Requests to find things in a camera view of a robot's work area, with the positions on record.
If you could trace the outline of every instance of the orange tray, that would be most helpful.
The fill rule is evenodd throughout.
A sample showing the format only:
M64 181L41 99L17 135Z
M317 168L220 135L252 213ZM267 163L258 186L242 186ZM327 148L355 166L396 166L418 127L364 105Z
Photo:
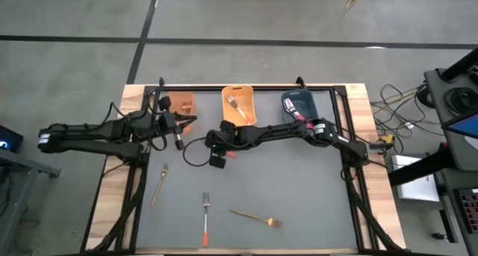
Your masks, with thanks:
M196 112L196 101L193 93L189 92L168 92L166 96L171 99L170 112L177 112L182 115L194 115ZM192 125L188 125L183 134L192 130Z
M257 122L254 111L253 89L247 85L237 85L224 87L223 97L223 116L224 120L234 123L236 126L254 125ZM239 110L232 107L227 101L227 95L234 97L238 107L244 112L247 119L244 119Z

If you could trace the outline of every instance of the metal frame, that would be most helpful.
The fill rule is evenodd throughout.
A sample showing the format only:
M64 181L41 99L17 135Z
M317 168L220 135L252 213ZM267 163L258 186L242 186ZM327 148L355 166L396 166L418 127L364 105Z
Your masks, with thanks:
M217 92L220 92L225 86L227 86L227 84L199 85L199 86L194 86L194 85L187 85L187 86L186 85L165 85L162 90L164 92L169 92L169 91L189 91L189 92L217 91ZM150 94L150 92L152 90L155 90L156 87L157 86L145 86L144 87L143 102L141 104L141 109L144 109L146 107L145 95L147 93ZM269 85L269 84L265 84L265 85L256 85L256 86L252 85L252 88L254 89L254 91L287 91L287 90L298 89L298 88L300 88L300 86L297 85L297 84L292 84L292 85L277 85L277 84L276 85L274 85L274 84ZM335 115L335 122L336 122L337 125L339 125L338 126L339 133L342 134L343 131L342 131L342 128L340 126L341 125L341 118L340 118L340 114L339 114L338 100L337 100L337 96L336 96L336 95L340 95L340 97L342 98L343 104L344 104L345 119L347 121L347 126L348 126L347 131L349 131L349 133L350 133L350 138L355 139L355 130L353 128L353 121L352 121L352 116L351 116L351 113L350 113L350 106L349 106L349 102L348 102L348 98L347 98L346 87L345 86L334 86L334 85L332 85L332 86L307 86L307 89L310 90L310 91L329 91L330 96L331 96L331 100L332 100L332 109L333 109L334 115ZM155 107L157 107L156 104L158 102L158 96L159 95L155 95L156 99L155 99L155 106L153 106L153 109L155 109ZM348 169L348 167L349 166L343 165L344 169ZM134 186L134 177L135 177L135 172L136 172L135 170L136 170L135 167L130 167L130 170L128 172L122 210L124 210L125 206L129 203L129 199L131 198L131 191L134 189L133 186ZM144 180L140 181L140 184L141 184L141 182L146 182L147 165L142 168L142 171L144 171L144 174L142 173L141 177L142 177L142 180L143 179ZM364 200L364 203L366 204L366 206L370 209L370 200L368 198L364 173L363 173L363 171L361 171L361 169L358 170L357 176L358 176L358 183L359 183L359 186L360 186L361 197ZM98 188L97 188L97 191L96 191L96 197L95 197L96 201L97 201L97 198L98 198L98 195L99 195L99 190L100 190L100 187L101 187L101 183L102 183L102 177L100 178L100 182L99 182L99 185L98 185ZM356 233L357 248L358 248L358 250L362 250L362 249L365 249L365 247L364 247L364 238L363 238L361 228L360 228L359 212L358 212L357 207L351 201L351 192L354 189L350 187L350 186L352 186L350 183L345 183L345 184L347 186L347 195L349 196L350 214L351 214L352 221L353 221L354 231ZM90 213L90 219L88 221L87 229L85 231L85 235L84 235L84 239L83 239L83 244L81 246L80 254L77 254L77 255L109 255L109 253L112 253L112 254L113 253L114 254L123 253L121 255L134 254L135 249L136 249L136 239L137 239L137 232L138 232L138 228L139 228L139 221L140 221L140 216L141 216L140 210L141 210L141 206L142 206L144 191L140 192L140 193L141 193L140 201L137 204L136 209L135 209L136 211L135 211L135 214L134 214L133 228L131 230L131 239L130 239L130 243L128 244L128 249L124 249L122 247L122 245L123 245L122 240L123 240L123 237L124 237L124 230L125 230L124 226L123 226L119 235L118 235L118 237L120 237L120 238L117 238L117 242L114 246L113 251L101 252L100 254L97 254L96 252L95 253L89 253L85 250L88 235L90 233L91 224L92 224L92 221L93 221L94 211L96 209L96 202L95 202L95 203L93 203L93 206L92 206L92 210L91 210L91 213ZM377 249L379 249L379 247L378 247L376 235L374 234L373 229L371 228L369 223L368 222L366 222L366 223L367 223L367 228L368 228L369 235L370 235L370 243L372 245L372 249L377 250Z
M433 178L435 179L436 191L441 204L441 209L438 212L440 213L441 222L443 222L443 228L447 235L447 240L449 243L458 243L458 236L456 235L455 228L453 227L453 220L451 219L451 214L449 212L450 208L445 200L445 196L448 196L447 188L444 185L439 184L437 173L433 174Z
M10 204L5 210L5 213L0 217L0 225L2 226L0 232L0 255L5 255L10 245L10 239L16 229L16 225L20 220L20 216L25 209L29 193L37 175L39 173L46 173L50 178L58 178L61 169L56 169L51 166L46 166L35 161L25 159L13 152L0 149L0 165L10 168L10 179L12 172L22 172L25 174L25 180L22 183L15 182L13 188Z

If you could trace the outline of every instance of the orange-handled fork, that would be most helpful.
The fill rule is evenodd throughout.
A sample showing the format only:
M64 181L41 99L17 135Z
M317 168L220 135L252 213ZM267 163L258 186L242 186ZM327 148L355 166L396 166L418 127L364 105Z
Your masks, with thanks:
M202 206L204 207L204 234L202 235L202 247L208 247L208 209L211 206L209 202L209 193L202 193Z

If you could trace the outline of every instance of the blue container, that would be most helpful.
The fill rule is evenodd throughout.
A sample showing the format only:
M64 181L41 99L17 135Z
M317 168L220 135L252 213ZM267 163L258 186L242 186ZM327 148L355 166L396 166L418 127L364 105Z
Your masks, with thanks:
M291 90L282 94L281 105L285 122L294 122L296 119L292 113L287 112L284 106L284 99L289 98L298 111L306 119L318 119L317 109L315 108L314 97L311 91L307 89Z

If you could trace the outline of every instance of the computer monitor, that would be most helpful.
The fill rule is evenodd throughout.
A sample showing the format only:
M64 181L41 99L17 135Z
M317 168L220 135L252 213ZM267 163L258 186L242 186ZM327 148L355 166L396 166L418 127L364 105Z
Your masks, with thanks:
M0 149L17 152L23 136L0 125Z
M445 122L442 128L478 139L478 108Z

